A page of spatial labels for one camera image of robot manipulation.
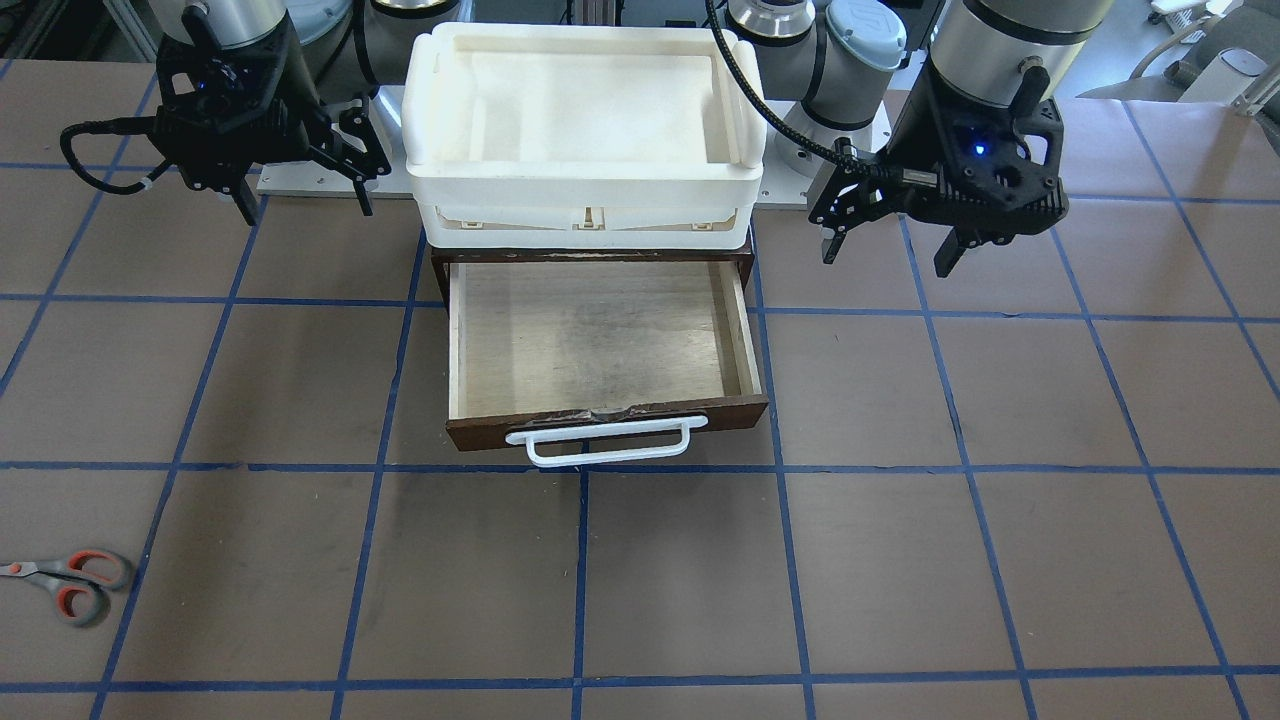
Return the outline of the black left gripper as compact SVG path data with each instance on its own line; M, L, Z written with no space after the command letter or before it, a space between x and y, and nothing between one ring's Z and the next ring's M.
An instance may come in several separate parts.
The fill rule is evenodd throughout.
M820 227L820 255L835 263L847 233L900 210L951 225L936 252L948 278L973 246L1039 234L1064 219L1069 199L1060 173L1065 127L1055 100L1011 118L998 108L910 97L884 154L897 167L823 165L808 190L808 220ZM904 191L902 167L938 177L936 188Z

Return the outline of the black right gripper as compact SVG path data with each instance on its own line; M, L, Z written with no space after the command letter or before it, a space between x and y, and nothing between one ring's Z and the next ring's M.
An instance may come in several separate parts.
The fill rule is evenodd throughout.
M389 176L392 163L372 102L349 102L321 132L298 41L261 40L212 56L165 40L157 79L156 149L189 188L228 191L250 227L259 224L259 200L244 178L253 164L316 163L347 178L361 213L374 214L369 184Z

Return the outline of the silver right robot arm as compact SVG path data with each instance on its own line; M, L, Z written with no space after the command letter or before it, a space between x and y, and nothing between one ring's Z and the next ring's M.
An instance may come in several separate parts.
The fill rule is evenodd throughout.
M303 163L349 182L361 213L399 147L385 105L407 77L413 41L465 17L461 1L352 1L335 46L349 69L308 64L284 1L155 1L161 99L151 145L193 191L230 200L259 223L255 167Z

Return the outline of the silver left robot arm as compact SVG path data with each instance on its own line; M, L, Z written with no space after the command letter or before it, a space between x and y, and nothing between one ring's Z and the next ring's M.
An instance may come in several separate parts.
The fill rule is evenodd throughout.
M911 29L882 1L709 1L705 26L780 155L810 179L831 264L888 214L945 225L938 277L1068 214L1053 91L1107 1L937 1Z

